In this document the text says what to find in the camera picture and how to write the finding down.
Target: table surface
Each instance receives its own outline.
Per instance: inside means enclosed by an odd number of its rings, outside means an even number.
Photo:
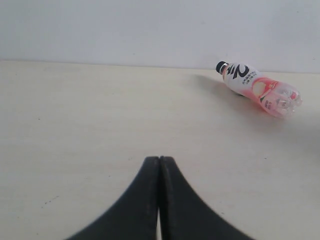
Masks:
[[[266,74],[300,90],[292,118],[215,70],[0,62],[0,239],[69,237],[160,155],[251,237],[318,239],[320,75]]]

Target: bottle cap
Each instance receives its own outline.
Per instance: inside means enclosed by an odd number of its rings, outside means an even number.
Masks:
[[[224,71],[225,67],[228,65],[228,63],[226,63],[225,61],[220,61],[216,67],[215,67],[215,70],[222,74],[222,72]]]

